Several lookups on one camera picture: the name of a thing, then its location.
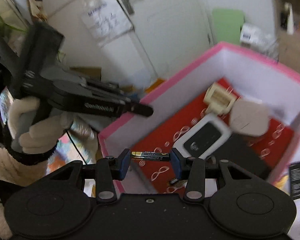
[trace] black card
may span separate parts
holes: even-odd
[[[220,137],[221,132],[211,122],[207,122],[183,144],[183,147],[191,156],[198,158]]]
[[[293,200],[300,198],[300,162],[289,166],[290,196]]]

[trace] door handle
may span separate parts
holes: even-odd
[[[126,10],[127,10],[127,13],[128,13],[129,15],[134,15],[134,9],[133,9],[131,3],[134,3],[134,2],[136,2],[137,0],[121,0],[121,1],[122,1],[123,6],[124,6],[124,7],[126,8]]]

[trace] metal screw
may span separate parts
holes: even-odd
[[[186,196],[190,199],[199,199],[202,197],[202,193],[199,191],[189,191]]]
[[[111,199],[114,197],[114,193],[111,191],[102,191],[98,194],[98,197],[101,199]]]

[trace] fluffy white sleeve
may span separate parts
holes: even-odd
[[[0,148],[0,180],[28,186],[42,178],[46,169],[47,162],[26,166],[13,159],[6,149]],[[3,206],[0,204],[0,238],[9,239],[11,236],[12,233],[4,218]]]

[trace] white glove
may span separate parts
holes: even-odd
[[[23,113],[37,110],[40,100],[35,97],[16,99],[8,111],[8,127],[14,139],[18,130],[19,117]],[[74,120],[72,113],[63,112],[61,115],[49,117],[29,128],[29,131],[19,137],[19,143],[24,153],[39,154],[52,149],[64,130],[70,128]]]

